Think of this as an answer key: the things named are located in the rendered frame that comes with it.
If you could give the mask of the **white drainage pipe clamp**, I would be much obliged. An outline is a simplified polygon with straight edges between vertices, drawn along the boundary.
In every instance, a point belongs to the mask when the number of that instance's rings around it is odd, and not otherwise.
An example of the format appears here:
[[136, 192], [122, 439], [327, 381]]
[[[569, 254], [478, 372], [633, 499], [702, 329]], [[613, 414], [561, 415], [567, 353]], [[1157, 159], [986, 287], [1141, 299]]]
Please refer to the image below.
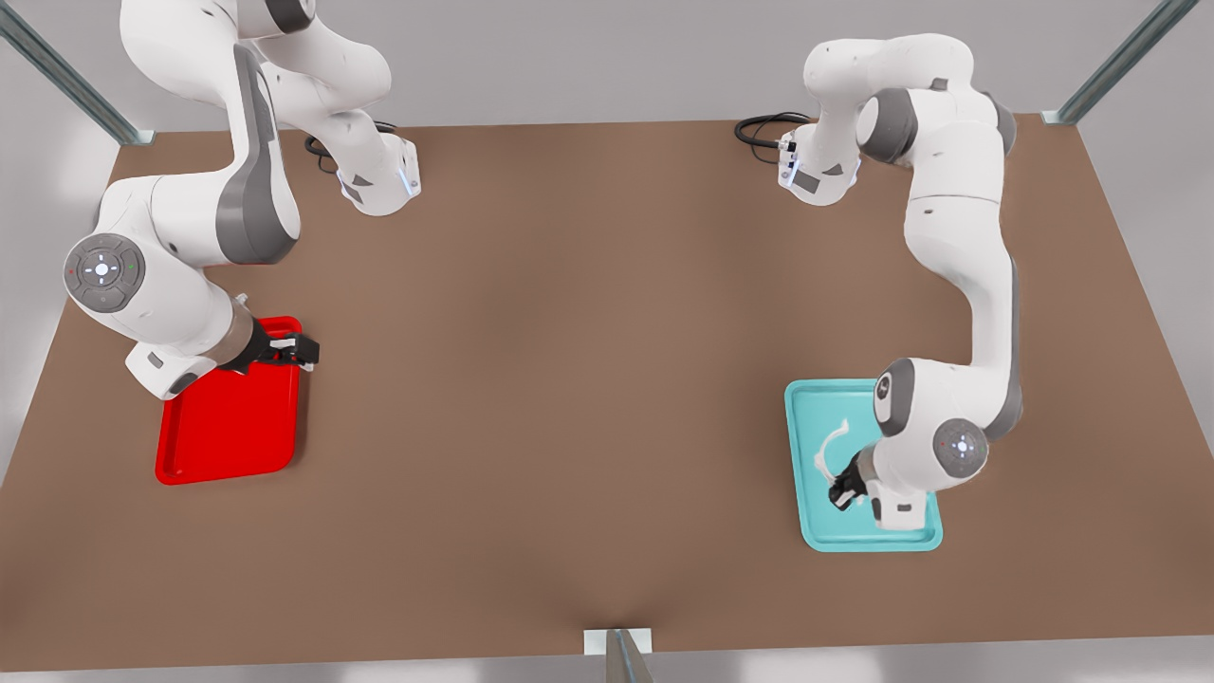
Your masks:
[[832, 467], [827, 463], [826, 453], [828, 446], [832, 446], [832, 442], [836, 442], [838, 437], [847, 436], [849, 431], [849, 419], [841, 419], [840, 423], [836, 425], [836, 428], [828, 433], [822, 442], [819, 442], [819, 449], [815, 453], [815, 468], [824, 477], [826, 480], [828, 480], [829, 484], [833, 484], [834, 480], [836, 480], [836, 476], [832, 472]]

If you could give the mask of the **teal plastic tray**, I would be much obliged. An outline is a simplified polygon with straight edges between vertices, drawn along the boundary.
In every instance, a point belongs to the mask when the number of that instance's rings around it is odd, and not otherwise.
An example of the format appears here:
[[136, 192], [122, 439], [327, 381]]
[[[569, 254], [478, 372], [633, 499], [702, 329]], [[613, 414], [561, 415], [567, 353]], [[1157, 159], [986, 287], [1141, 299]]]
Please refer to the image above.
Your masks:
[[877, 440], [880, 429], [872, 406], [874, 386], [874, 379], [802, 379], [785, 386], [785, 429], [800, 531], [817, 552], [931, 552], [944, 540], [944, 523], [932, 494], [921, 530], [880, 530], [867, 499], [843, 511], [828, 500], [829, 483], [815, 468], [815, 453], [841, 419], [849, 419], [849, 434], [838, 437], [826, 453], [834, 474], [862, 446]]

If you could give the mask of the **red plastic tray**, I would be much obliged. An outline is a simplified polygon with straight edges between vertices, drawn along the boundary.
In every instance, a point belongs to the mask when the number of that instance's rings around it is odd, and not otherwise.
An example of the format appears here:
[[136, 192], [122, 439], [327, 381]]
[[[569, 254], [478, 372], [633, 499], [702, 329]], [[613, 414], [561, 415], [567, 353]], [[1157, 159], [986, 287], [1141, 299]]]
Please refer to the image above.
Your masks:
[[[294, 317], [260, 321], [270, 337], [301, 332]], [[254, 363], [215, 369], [164, 405], [157, 480], [166, 486], [285, 469], [296, 453], [301, 371]]]

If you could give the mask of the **silver frame post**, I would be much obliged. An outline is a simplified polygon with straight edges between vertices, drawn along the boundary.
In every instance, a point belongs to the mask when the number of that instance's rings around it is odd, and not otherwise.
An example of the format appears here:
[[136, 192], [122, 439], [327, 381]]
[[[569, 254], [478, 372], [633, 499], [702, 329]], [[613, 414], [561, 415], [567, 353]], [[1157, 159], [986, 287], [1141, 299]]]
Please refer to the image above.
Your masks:
[[651, 628], [584, 630], [582, 651], [605, 656], [605, 683], [654, 683], [646, 655], [653, 653]]
[[1040, 112], [1040, 120], [1048, 126], [1079, 125], [1199, 2], [1201, 0], [1159, 0], [1066, 103], [1057, 109]]
[[6, 0], [0, 0], [0, 36], [118, 144], [155, 142], [157, 131], [136, 129]]

